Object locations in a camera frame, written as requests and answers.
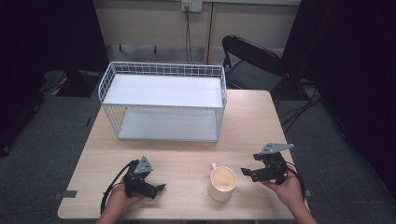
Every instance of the mug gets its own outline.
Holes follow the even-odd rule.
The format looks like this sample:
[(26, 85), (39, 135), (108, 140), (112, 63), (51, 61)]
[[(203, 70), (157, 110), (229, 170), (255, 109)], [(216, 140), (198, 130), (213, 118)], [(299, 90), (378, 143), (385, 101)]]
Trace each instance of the mug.
[(207, 192), (218, 202), (229, 200), (236, 186), (235, 172), (226, 166), (216, 166), (215, 163), (210, 164), (210, 168), (212, 173)]

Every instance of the table top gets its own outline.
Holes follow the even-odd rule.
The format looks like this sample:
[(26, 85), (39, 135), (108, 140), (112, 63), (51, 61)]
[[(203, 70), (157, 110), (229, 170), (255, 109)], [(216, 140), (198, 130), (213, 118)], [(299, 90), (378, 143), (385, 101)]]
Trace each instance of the table top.
[[(153, 167), (146, 182), (166, 187), (155, 199), (135, 204), (123, 219), (293, 218), (270, 189), (253, 183), (240, 170), (263, 168), (262, 162), (254, 161), (253, 154), (269, 142), (286, 143), (286, 139), (267, 91), (227, 91), (217, 143), (121, 141), (101, 108), (67, 188), (76, 190), (77, 195), (63, 198), (58, 216), (99, 218), (103, 192), (115, 176), (128, 162), (146, 156)], [(292, 162), (289, 150), (282, 151), (282, 155)], [(236, 173), (236, 189), (227, 202), (216, 202), (207, 193), (212, 162)]]

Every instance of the black chair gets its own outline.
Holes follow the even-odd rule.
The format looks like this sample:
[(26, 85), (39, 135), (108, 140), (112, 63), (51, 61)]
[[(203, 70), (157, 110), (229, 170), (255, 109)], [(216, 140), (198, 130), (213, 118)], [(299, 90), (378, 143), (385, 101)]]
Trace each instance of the black chair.
[[(278, 109), (288, 81), (281, 59), (271, 50), (236, 35), (225, 36), (222, 46), (227, 88), (269, 91)], [(240, 60), (234, 66), (230, 54)]]

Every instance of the gray carpet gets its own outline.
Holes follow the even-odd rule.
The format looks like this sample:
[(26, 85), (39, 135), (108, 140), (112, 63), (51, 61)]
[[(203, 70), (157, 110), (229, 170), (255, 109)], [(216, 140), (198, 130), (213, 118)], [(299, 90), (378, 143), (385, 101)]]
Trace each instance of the gray carpet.
[[(284, 101), (279, 115), (302, 105)], [(99, 107), (96, 91), (90, 98), (44, 97), (10, 155), (0, 158), (0, 223), (94, 223), (59, 219), (60, 201), (53, 196), (67, 188)], [(396, 203), (366, 159), (343, 139), (325, 104), (306, 110), (286, 137), (296, 146), (291, 154), (313, 193), (307, 200), (319, 223), (396, 223)]]

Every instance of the electrical socket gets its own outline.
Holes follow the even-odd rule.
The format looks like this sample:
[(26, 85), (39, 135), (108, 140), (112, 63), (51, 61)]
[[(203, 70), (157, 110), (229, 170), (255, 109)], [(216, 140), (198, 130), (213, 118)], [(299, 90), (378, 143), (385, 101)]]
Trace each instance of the electrical socket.
[(202, 1), (181, 1), (181, 11), (202, 12)]

